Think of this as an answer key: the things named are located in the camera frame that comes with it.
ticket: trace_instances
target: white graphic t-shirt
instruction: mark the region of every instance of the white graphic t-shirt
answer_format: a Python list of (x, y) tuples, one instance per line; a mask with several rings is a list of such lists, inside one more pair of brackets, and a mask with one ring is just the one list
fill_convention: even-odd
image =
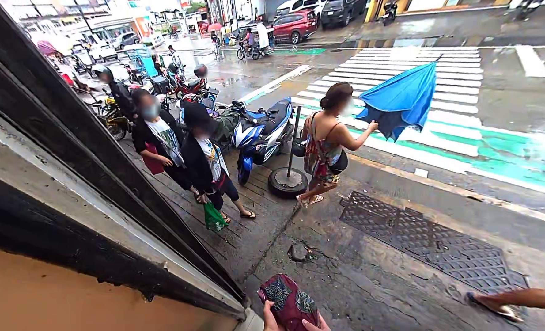
[(176, 135), (174, 134), (174, 131), (168, 125), (168, 123), (166, 123), (162, 118), (159, 117), (156, 123), (148, 121), (145, 122), (146, 124), (148, 124), (148, 127), (158, 138), (158, 140), (162, 141), (164, 149), (166, 149), (166, 152), (168, 153), (168, 155), (170, 155), (170, 158), (172, 159), (174, 164), (176, 164), (177, 167), (184, 167), (185, 162), (182, 160), (182, 156), (180, 155), (180, 146), (178, 145), (178, 140), (176, 139)]
[(207, 157), (207, 162), (209, 162), (209, 168), (211, 169), (213, 181), (217, 181), (219, 177), (221, 177), (222, 169), (229, 176), (228, 168), (225, 166), (225, 160), (221, 155), (219, 147), (213, 145), (209, 139), (195, 139), (197, 140), (197, 143), (199, 143), (199, 146), (201, 146), (203, 154), (205, 154)]

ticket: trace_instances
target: black jacket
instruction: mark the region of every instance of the black jacket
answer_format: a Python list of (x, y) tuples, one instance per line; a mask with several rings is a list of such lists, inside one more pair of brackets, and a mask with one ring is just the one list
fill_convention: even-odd
[[(174, 117), (170, 115), (169, 112), (163, 109), (160, 110), (159, 116), (174, 131), (174, 135), (176, 136), (176, 140), (178, 140), (179, 146), (182, 146), (182, 141), (184, 140), (185, 134), (182, 132), (180, 127), (176, 124)], [(146, 121), (144, 121), (142, 116), (138, 116), (136, 118), (136, 125), (134, 126), (134, 129), (132, 131), (132, 139), (134, 140), (134, 147), (137, 153), (140, 153), (141, 151), (146, 149), (146, 143), (152, 143), (154, 144), (154, 146), (156, 146), (156, 151), (158, 152), (159, 155), (162, 155), (172, 160), (170, 155), (168, 155), (168, 153), (164, 149), (164, 146), (162, 145), (162, 141), (160, 141), (158, 137), (156, 137), (156, 135), (150, 130), (150, 127), (148, 127), (148, 124), (146, 124)], [(185, 165), (188, 167), (187, 160), (185, 159), (184, 156), (182, 158), (185, 161)]]
[(128, 87), (120, 82), (112, 81), (109, 83), (109, 88), (123, 115), (131, 120), (135, 114), (135, 105), (129, 95)]
[(201, 194), (213, 192), (213, 175), (211, 175), (209, 161), (203, 153), (203, 149), (199, 146), (199, 142), (190, 132), (187, 134), (184, 143), (182, 143), (180, 154), (185, 160), (193, 186), (197, 191)]

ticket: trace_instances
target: sandal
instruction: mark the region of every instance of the sandal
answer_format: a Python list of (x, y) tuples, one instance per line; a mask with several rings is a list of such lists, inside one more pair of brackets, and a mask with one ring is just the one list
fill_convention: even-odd
[(307, 208), (307, 201), (306, 200), (301, 200), (301, 196), (296, 196), (296, 198), (297, 198), (297, 202), (301, 205), (301, 207)]
[(250, 215), (243, 215), (242, 213), (239, 213), (239, 217), (242, 217), (244, 219), (255, 219), (256, 214), (254, 214), (253, 211), (250, 211)]
[(519, 318), (515, 312), (509, 308), (508, 306), (501, 306), (500, 309), (503, 309), (504, 311), (503, 312), (500, 312), (498, 310), (495, 310), (489, 306), (487, 306), (486, 304), (478, 301), (475, 297), (475, 294), (473, 292), (468, 292), (467, 293), (467, 298), (470, 302), (473, 302), (477, 305), (480, 305), (482, 307), (485, 307), (487, 308), (487, 310), (497, 314), (497, 315), (500, 315), (501, 317), (503, 317), (504, 319), (508, 319), (512, 322), (515, 322), (515, 323), (522, 323), (524, 320), (522, 320), (521, 318)]
[(311, 201), (311, 199), (307, 202), (308, 204), (314, 204), (314, 203), (317, 203), (317, 202), (320, 202), (324, 199), (324, 197), (322, 197), (321, 195), (316, 195), (316, 196), (313, 196), (313, 201)]

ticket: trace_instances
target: wooden plank floor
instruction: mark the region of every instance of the wooden plank floor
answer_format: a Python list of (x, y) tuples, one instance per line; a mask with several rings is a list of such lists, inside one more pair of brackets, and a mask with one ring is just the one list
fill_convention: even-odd
[(205, 247), (240, 284), (252, 273), (273, 239), (284, 229), (293, 215), (295, 200), (280, 199), (268, 191), (270, 169), (255, 165), (248, 183), (245, 186), (237, 183), (237, 152), (232, 151), (225, 156), (229, 175), (238, 189), (240, 200), (247, 209), (256, 213), (256, 219), (240, 218), (231, 200), (225, 197), (223, 211), (232, 218), (231, 224), (220, 232), (207, 230), (203, 206), (195, 201), (192, 193), (183, 191), (165, 173), (151, 175), (142, 157), (135, 152), (129, 137), (121, 140), (119, 145)]

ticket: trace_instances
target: red umbrella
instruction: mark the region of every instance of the red umbrella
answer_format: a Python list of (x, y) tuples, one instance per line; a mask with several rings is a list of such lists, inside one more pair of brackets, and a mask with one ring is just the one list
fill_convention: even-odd
[(57, 52), (56, 48), (54, 48), (49, 41), (45, 40), (38, 41), (38, 48), (44, 55), (50, 55)]
[(207, 28), (207, 32), (221, 30), (221, 27), (222, 26), (219, 23), (210, 24), (209, 27)]

